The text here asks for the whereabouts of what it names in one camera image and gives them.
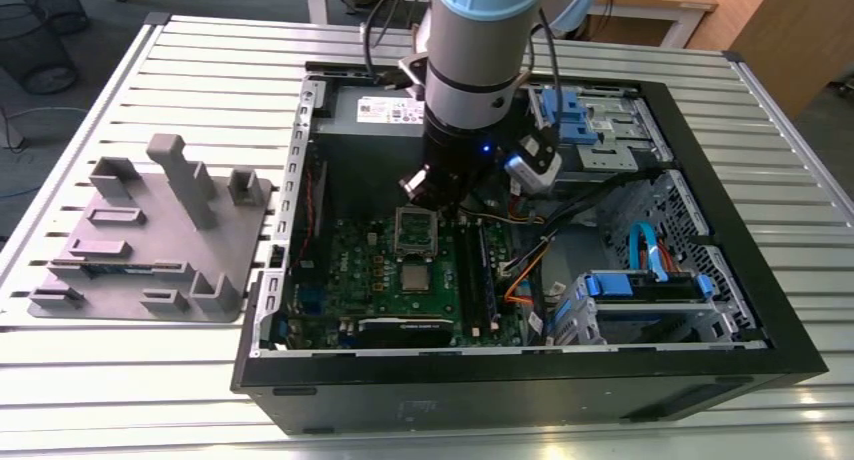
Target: mesh wastebasket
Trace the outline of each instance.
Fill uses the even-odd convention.
[[[29,5],[0,5],[0,66],[34,94],[60,92],[77,79],[62,42],[42,18]]]
[[[89,24],[80,0],[24,0],[36,12],[44,13],[50,28],[60,35],[82,30]]]

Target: black cable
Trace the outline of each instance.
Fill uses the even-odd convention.
[[[543,322],[541,330],[539,333],[533,328],[528,330],[528,346],[532,345],[545,345],[545,292],[543,291],[543,262],[545,259],[539,261],[539,263],[533,266],[531,271],[528,272],[528,286],[531,289],[531,308],[533,310],[533,314],[539,317]]]
[[[533,32],[528,35],[528,72],[533,71],[533,64],[536,63],[536,53],[533,53]]]
[[[596,38],[599,34],[604,31],[611,22],[611,16],[613,14],[613,0],[605,0],[604,3],[604,12],[601,16],[601,20],[596,23],[596,31],[589,35],[589,40]]]
[[[361,38],[361,52],[364,55],[364,68],[368,71],[368,76],[372,79],[376,79],[376,70],[373,69],[373,61],[371,60],[371,28],[373,27],[373,20],[376,19],[376,14],[379,10],[383,8],[388,0],[379,0],[376,5],[373,6],[373,10],[371,10],[371,14],[368,15],[368,19],[364,23],[364,35]]]
[[[397,11],[397,6],[400,5],[401,0],[395,0],[393,5],[391,6],[391,12],[388,12],[388,16],[385,17],[385,23],[383,23],[383,30],[379,32],[376,37],[376,41],[373,42],[373,48],[379,47],[379,42],[383,41],[383,37],[385,36],[385,32],[388,31],[388,25],[391,25],[391,19],[395,17],[395,12]]]
[[[415,14],[415,9],[417,8],[417,1],[419,0],[412,0],[412,6],[409,8],[409,13],[405,16],[405,28],[407,28],[407,30],[409,28],[412,28],[412,15]]]
[[[551,27],[545,19],[545,12],[539,9],[539,23],[545,31],[545,43],[548,44],[548,55],[551,56],[551,71],[555,76],[555,95],[557,100],[557,111],[555,115],[553,127],[560,129],[560,118],[563,118],[563,90],[560,89],[560,69],[557,68],[557,50],[555,49],[555,36],[551,34]]]
[[[12,152],[13,155],[20,155],[24,150],[26,150],[26,145],[24,144],[24,140],[17,144],[17,147],[12,146],[12,127],[9,126],[9,116],[5,114],[5,108],[0,105],[0,115],[2,115],[2,126],[5,129],[5,146]]]
[[[637,172],[620,173],[608,178],[604,182],[599,183],[595,187],[581,192],[573,199],[568,200],[545,218],[545,223],[540,228],[540,233],[536,236],[536,244],[527,250],[527,252],[517,256],[504,266],[504,270],[515,268],[524,259],[531,258],[539,252],[539,249],[548,245],[551,238],[560,229],[560,224],[569,222],[575,215],[592,208],[601,199],[609,194],[617,187],[627,185],[628,183],[639,180],[651,180],[656,178],[664,170],[653,167]]]

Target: orange wire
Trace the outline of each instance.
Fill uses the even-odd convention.
[[[507,292],[504,292],[504,301],[508,301],[509,297],[512,296],[512,291],[516,289],[516,287],[519,286],[519,284],[521,283],[521,280],[524,280],[524,277],[528,276],[528,272],[531,271],[531,269],[533,268],[533,266],[537,264],[537,262],[543,259],[543,256],[545,255],[545,252],[548,251],[548,244],[545,244],[545,248],[543,248],[543,251],[539,252],[539,254],[536,255],[536,257],[533,257],[533,260],[531,260],[531,263],[528,263],[528,266],[524,267],[524,270],[521,271],[521,275],[519,275],[519,277],[516,278],[516,281],[512,282],[512,285],[509,286],[509,288],[507,289]]]
[[[533,304],[533,300],[528,300],[527,298],[521,298],[521,297],[507,297],[504,301],[509,303],[523,303],[524,305]]]

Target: aluminum workbench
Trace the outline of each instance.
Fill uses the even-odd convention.
[[[389,33],[375,61],[392,63],[411,43]],[[241,320],[30,317],[25,297],[93,193],[94,160],[126,156],[138,171],[156,171],[145,142],[154,132],[177,133],[186,158],[204,161],[210,175],[248,165],[280,186],[302,65],[361,62],[354,28],[172,17],[142,27],[0,253],[0,456],[850,458],[850,200],[749,71],[719,53],[579,43],[560,43],[557,52],[565,75],[668,84],[830,373],[669,424],[288,439],[228,390]]]

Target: black plastic frame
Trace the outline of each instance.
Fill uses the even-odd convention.
[[[232,390],[321,385],[503,382],[619,377],[711,376],[763,387],[793,384],[827,367],[773,278],[759,248],[712,170],[667,87],[660,83],[561,77],[567,82],[637,89],[645,99],[676,166],[708,223],[745,302],[769,347],[756,350],[584,352],[521,355],[456,355],[249,358],[256,298],[249,297]],[[549,83],[545,77],[531,83]]]

